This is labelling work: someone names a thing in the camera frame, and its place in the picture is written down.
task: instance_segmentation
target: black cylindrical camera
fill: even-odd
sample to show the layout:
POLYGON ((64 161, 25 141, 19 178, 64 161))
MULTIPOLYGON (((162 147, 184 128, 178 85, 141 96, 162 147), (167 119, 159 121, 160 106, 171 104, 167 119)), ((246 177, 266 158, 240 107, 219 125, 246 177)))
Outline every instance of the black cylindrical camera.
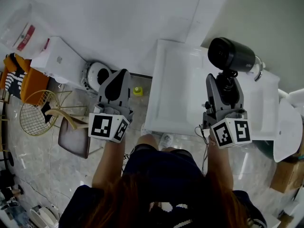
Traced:
POLYGON ((256 61, 255 53, 249 47, 223 37, 213 39, 208 58, 223 71, 237 72, 249 72, 256 61))

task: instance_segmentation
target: long brown hair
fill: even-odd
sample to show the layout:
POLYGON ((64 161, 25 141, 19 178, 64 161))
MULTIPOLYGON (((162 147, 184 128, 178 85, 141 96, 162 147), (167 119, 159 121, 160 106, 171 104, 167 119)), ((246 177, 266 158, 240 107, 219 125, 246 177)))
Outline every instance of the long brown hair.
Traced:
MULTIPOLYGON (((104 197, 90 210, 83 222, 85 228, 149 227, 150 204, 141 201, 145 179, 139 175, 124 175, 104 190, 104 197)), ((197 180, 193 187, 201 189, 192 205, 197 227, 245 228, 247 211, 231 190, 225 188, 215 173, 197 180)))

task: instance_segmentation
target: red label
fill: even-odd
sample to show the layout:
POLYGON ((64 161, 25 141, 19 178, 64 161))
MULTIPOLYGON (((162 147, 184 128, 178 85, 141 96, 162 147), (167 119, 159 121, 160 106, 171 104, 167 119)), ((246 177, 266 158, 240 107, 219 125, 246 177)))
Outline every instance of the red label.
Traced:
POLYGON ((34 31, 35 31, 35 27, 31 25, 29 27, 29 30, 27 31, 27 34, 24 37, 23 41, 18 45, 18 47, 17 47, 18 51, 22 51, 24 49, 24 47, 27 45, 29 39, 32 37, 34 31))

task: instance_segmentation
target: gold wire basket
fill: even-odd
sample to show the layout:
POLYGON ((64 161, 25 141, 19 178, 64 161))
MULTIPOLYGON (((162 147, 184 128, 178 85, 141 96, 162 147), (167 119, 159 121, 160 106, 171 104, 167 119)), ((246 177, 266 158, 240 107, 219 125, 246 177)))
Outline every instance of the gold wire basket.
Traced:
POLYGON ((25 102, 38 102, 38 104, 23 104, 20 111, 21 128, 31 136, 39 136, 46 133, 55 124, 58 116, 52 115, 47 121, 41 110, 46 104, 49 104, 52 109, 60 108, 60 103, 55 93, 49 90, 39 90, 31 94, 25 102))

